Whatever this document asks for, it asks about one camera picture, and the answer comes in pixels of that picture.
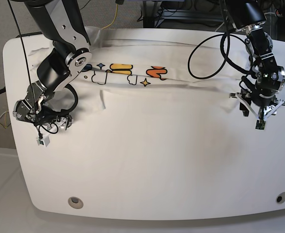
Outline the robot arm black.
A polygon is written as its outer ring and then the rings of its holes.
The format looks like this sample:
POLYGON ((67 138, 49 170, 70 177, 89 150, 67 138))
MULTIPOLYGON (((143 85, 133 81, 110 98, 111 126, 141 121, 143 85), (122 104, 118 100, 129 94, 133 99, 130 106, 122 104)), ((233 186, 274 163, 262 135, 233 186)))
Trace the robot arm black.
POLYGON ((264 32, 262 24, 266 17, 256 0, 221 0, 219 1, 225 32, 220 35, 220 52, 223 57, 222 65, 213 74, 205 77, 192 75, 197 80, 207 80, 216 76, 225 64, 241 72, 239 82, 240 92, 231 93, 230 97, 238 99, 240 111, 245 117, 253 113, 256 117, 256 128, 263 129, 267 119, 274 115, 278 108, 285 106, 284 100, 277 99, 276 95, 285 85, 285 70, 277 65, 272 52, 273 43, 270 36, 264 32), (232 30, 244 31, 243 40, 249 54, 250 68, 248 70, 235 64, 229 58, 232 30))
POLYGON ((70 84, 91 60, 90 40, 86 33, 80 8, 75 0, 25 0, 25 6, 42 34, 52 41, 51 53, 39 64, 38 81, 30 82, 27 96, 19 100, 14 117, 33 124, 39 131, 65 120, 71 126, 70 113, 78 105, 78 95, 70 84), (46 106, 55 93, 68 89, 74 103, 68 109, 55 111, 46 106))

